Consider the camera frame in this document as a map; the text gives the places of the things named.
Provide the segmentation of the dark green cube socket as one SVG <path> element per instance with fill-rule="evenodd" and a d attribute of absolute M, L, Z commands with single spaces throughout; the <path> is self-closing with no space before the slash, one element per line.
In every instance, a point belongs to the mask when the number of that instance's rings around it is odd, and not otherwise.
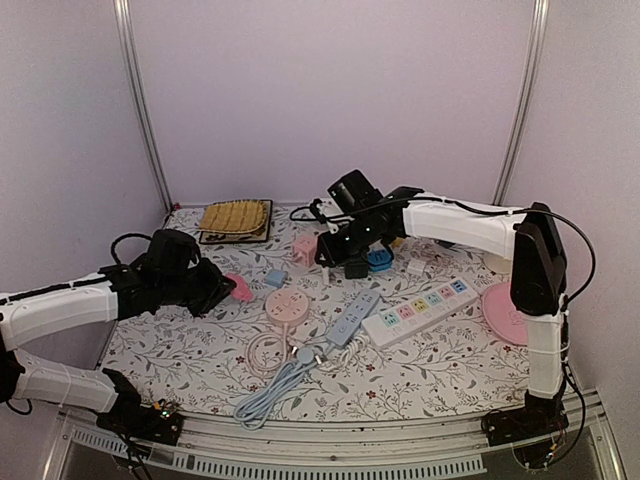
<path fill-rule="evenodd" d="M 363 260 L 350 260 L 344 265 L 346 279 L 364 279 L 369 275 L 369 264 Z"/>

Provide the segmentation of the light blue cube adapter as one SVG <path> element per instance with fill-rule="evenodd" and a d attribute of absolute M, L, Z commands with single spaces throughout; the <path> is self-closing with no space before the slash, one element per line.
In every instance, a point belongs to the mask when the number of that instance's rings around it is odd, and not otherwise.
<path fill-rule="evenodd" d="M 369 269 L 372 272 L 380 272 L 390 269 L 393 260 L 393 253 L 386 249 L 372 250 L 367 255 Z"/>

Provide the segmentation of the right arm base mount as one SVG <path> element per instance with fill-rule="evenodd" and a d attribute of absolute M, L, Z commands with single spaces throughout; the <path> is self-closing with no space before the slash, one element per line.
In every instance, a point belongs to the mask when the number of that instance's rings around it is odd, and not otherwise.
<path fill-rule="evenodd" d="M 481 430 L 490 446 L 546 437 L 544 441 L 514 450 L 518 463 L 530 470 L 550 466 L 568 426 L 560 394 L 545 399 L 526 393 L 523 407 L 492 410 L 481 419 Z"/>

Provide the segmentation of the white long power strip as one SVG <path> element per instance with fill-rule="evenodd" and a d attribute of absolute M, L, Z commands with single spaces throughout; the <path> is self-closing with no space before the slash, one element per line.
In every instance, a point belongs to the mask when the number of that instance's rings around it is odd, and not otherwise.
<path fill-rule="evenodd" d="M 371 343 L 384 349 L 437 325 L 479 298 L 466 280 L 456 277 L 369 316 L 361 326 Z"/>

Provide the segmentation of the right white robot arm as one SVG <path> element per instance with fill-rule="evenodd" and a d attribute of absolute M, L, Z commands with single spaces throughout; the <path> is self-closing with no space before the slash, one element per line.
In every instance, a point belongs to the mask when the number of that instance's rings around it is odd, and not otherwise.
<path fill-rule="evenodd" d="M 517 427 L 537 436 L 552 424 L 550 399 L 563 389 L 567 341 L 567 256 L 557 223 L 574 224 L 535 202 L 526 208 L 466 204 L 400 186 L 382 194 L 359 170 L 336 181 L 328 198 L 310 205 L 313 218 L 331 225 L 320 236 L 315 261 L 334 268 L 362 256 L 374 243 L 415 237 L 469 246 L 510 261 L 510 297 L 523 314 L 528 335 L 528 393 L 536 397 L 517 415 Z"/>

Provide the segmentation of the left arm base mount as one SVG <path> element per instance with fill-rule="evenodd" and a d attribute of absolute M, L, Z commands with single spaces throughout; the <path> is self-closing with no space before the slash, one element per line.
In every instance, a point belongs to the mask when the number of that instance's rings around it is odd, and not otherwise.
<path fill-rule="evenodd" d="M 137 397 L 119 396 L 108 412 L 97 414 L 96 425 L 127 438 L 146 440 L 176 446 L 180 438 L 184 417 L 179 404 L 160 399 L 144 405 Z"/>

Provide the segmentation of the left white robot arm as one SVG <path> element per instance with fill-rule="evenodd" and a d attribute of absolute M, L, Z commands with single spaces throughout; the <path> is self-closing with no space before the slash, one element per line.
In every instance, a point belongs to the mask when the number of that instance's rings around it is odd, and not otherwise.
<path fill-rule="evenodd" d="M 140 394 L 120 372 L 84 370 L 39 359 L 24 346 L 85 325 L 128 320 L 178 306 L 194 317 L 209 313 L 235 289 L 234 280 L 202 256 L 190 235 L 161 229 L 131 263 L 111 265 L 77 280 L 1 297 L 1 400 L 40 400 L 84 407 L 128 434 L 148 426 Z"/>

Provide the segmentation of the pink cube plug adapter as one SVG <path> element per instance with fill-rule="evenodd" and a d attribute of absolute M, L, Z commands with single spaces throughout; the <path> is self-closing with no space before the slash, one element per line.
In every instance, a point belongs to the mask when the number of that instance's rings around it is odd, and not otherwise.
<path fill-rule="evenodd" d="M 317 238 L 315 236 L 299 236 L 292 243 L 293 261 L 299 265 L 312 268 L 317 265 Z"/>

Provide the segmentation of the pink round power strip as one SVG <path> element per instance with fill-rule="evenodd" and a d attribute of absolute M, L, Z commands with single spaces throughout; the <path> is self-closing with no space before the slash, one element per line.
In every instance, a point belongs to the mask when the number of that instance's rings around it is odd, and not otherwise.
<path fill-rule="evenodd" d="M 310 300 L 305 293 L 296 288 L 280 288 L 266 298 L 264 308 L 271 323 L 295 327 L 307 319 Z"/>

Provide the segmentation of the white plug adapter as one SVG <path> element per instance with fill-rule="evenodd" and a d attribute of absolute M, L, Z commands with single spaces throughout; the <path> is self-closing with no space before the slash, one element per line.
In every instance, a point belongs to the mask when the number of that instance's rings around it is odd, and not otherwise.
<path fill-rule="evenodd" d="M 322 279 L 323 279 L 323 284 L 324 285 L 330 285 L 331 284 L 330 269 L 328 267 L 323 267 L 322 268 Z"/>

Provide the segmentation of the dark blue cube socket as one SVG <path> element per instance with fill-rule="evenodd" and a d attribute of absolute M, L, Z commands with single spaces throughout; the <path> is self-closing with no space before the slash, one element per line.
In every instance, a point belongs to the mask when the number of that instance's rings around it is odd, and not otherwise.
<path fill-rule="evenodd" d="M 444 240 L 436 240 L 435 241 L 438 245 L 440 245 L 441 247 L 445 248 L 445 249 L 450 249 L 452 247 L 454 247 L 456 244 L 453 242 L 448 242 L 448 241 L 444 241 Z"/>

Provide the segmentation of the light blue charger plug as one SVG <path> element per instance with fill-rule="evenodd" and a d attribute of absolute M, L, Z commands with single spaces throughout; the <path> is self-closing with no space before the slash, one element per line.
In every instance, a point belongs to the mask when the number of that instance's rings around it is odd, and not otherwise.
<path fill-rule="evenodd" d="M 272 269 L 265 276 L 265 283 L 275 288 L 282 288 L 288 279 L 288 273 L 283 270 Z"/>

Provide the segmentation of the pink square plug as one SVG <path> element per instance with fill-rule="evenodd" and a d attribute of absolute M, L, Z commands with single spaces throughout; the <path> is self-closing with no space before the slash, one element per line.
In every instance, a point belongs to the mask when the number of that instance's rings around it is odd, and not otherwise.
<path fill-rule="evenodd" d="M 242 276 L 228 273 L 226 274 L 226 278 L 233 281 L 235 284 L 230 292 L 232 298 L 245 303 L 253 300 L 254 295 Z"/>

